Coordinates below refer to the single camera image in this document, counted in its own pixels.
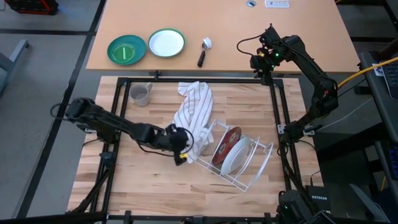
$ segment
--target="white wire dish rack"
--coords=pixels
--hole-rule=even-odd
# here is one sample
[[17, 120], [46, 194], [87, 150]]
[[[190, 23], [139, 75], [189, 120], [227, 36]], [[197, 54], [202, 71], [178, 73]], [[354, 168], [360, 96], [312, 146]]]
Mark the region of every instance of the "white wire dish rack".
[[[214, 164], [212, 164], [212, 160], [217, 152], [216, 149], [220, 146], [221, 141], [223, 140], [226, 133], [230, 129], [231, 129], [230, 126], [222, 122], [219, 122], [218, 120], [214, 120], [211, 126], [209, 127], [209, 130], [206, 133], [204, 139], [206, 139], [209, 136], [209, 134], [212, 133], [215, 137], [215, 143], [209, 144], [207, 146], [204, 146], [202, 144], [200, 146], [201, 155], [195, 162], [203, 166], [204, 168], [210, 170], [212, 173], [218, 175], [222, 179], [228, 181], [230, 184], [234, 185], [235, 187], [241, 189], [243, 192], [245, 192], [260, 177], [261, 173], [266, 168], [268, 160], [272, 154], [272, 150], [274, 149], [274, 143], [271, 142], [268, 145], [263, 145], [260, 143], [260, 136], [258, 136], [256, 140], [249, 138], [250, 143], [247, 145], [248, 147], [247, 153], [244, 159], [241, 161], [238, 168], [233, 170], [229, 174], [222, 175], [221, 174], [222, 165], [215, 166]], [[242, 133], [241, 139], [245, 137], [247, 136], [245, 136], [244, 133]], [[257, 149], [259, 148], [260, 150], [263, 151], [263, 153], [258, 153]], [[248, 167], [250, 166], [249, 164], [253, 161], [254, 157], [256, 157], [256, 160], [258, 161], [258, 157], [261, 156], [264, 157], [264, 160], [262, 161], [259, 170], [257, 172], [254, 171], [254, 173], [252, 167], [248, 170]]]

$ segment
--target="white plate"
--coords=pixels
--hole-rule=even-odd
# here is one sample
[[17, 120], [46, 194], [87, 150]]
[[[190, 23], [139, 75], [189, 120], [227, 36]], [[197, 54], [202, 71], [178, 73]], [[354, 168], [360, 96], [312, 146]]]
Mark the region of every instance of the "white plate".
[[181, 52], [185, 40], [179, 32], [165, 29], [156, 31], [149, 37], [150, 51], [160, 57], [172, 57]]
[[239, 140], [225, 157], [221, 166], [221, 175], [226, 175], [238, 168], [249, 150], [250, 139], [244, 137]]

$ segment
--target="striped towel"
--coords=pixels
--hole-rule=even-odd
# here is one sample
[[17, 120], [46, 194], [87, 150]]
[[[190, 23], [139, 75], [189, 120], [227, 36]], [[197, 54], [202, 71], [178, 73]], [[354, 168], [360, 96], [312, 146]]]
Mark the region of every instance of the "striped towel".
[[206, 83], [194, 82], [178, 84], [178, 93], [185, 96], [184, 102], [180, 109], [174, 115], [172, 123], [177, 127], [188, 129], [195, 140], [192, 150], [188, 152], [189, 163], [195, 161], [204, 149], [203, 146], [213, 142], [213, 136], [205, 138], [208, 128], [205, 126], [210, 118], [211, 110], [213, 108], [213, 94]]

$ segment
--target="mug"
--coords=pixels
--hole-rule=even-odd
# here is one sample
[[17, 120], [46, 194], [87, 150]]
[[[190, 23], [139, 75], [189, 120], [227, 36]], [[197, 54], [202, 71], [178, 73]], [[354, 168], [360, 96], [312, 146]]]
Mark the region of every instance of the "mug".
[[137, 84], [130, 88], [129, 96], [137, 106], [145, 106], [150, 102], [150, 90], [152, 83]]

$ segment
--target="dish rack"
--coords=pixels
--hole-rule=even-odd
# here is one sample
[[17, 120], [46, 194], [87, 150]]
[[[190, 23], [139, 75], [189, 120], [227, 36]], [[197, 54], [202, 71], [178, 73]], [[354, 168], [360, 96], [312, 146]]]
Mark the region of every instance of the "dish rack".
[[[211, 161], [213, 160], [213, 158], [217, 152], [217, 149], [221, 144], [221, 141], [223, 140], [226, 133], [230, 129], [231, 129], [231, 126], [226, 125], [218, 120], [214, 120], [213, 123], [211, 124], [211, 126], [209, 127], [204, 139], [207, 139], [207, 137], [210, 134], [213, 134], [215, 136], [215, 143], [214, 144], [211, 143], [208, 145], [204, 145], [202, 143], [202, 145], [200, 146], [201, 156], [198, 157], [198, 159], [196, 159], [195, 162], [198, 163], [199, 165], [203, 166], [204, 168], [210, 170], [212, 173], [218, 175], [222, 179], [228, 181], [230, 184], [239, 188], [243, 192], [246, 192], [247, 189], [260, 177], [260, 175], [266, 168], [268, 160], [272, 154], [272, 150], [274, 149], [274, 143], [271, 142], [268, 145], [263, 145], [260, 143], [260, 136], [258, 136], [257, 139], [252, 139], [248, 136], [245, 136], [242, 133], [240, 139], [248, 137], [251, 142], [250, 145], [248, 146], [249, 150], [246, 154], [246, 157], [244, 158], [244, 160], [242, 161], [242, 163], [236, 170], [232, 171], [230, 174], [221, 175], [221, 166], [222, 165], [215, 166], [214, 164], [211, 163]], [[222, 137], [218, 141], [218, 143], [216, 143], [217, 142], [217, 140], [216, 140], [217, 133], [219, 134], [219, 136], [222, 135]], [[249, 167], [250, 162], [252, 162], [254, 154], [258, 148], [262, 149], [262, 151], [264, 153], [264, 160], [260, 166], [260, 169], [258, 170], [258, 172], [255, 175], [253, 175], [253, 178], [249, 178], [249, 180], [247, 178], [242, 179], [241, 177], [243, 175], [245, 175], [245, 171], [247, 171], [247, 168]]]

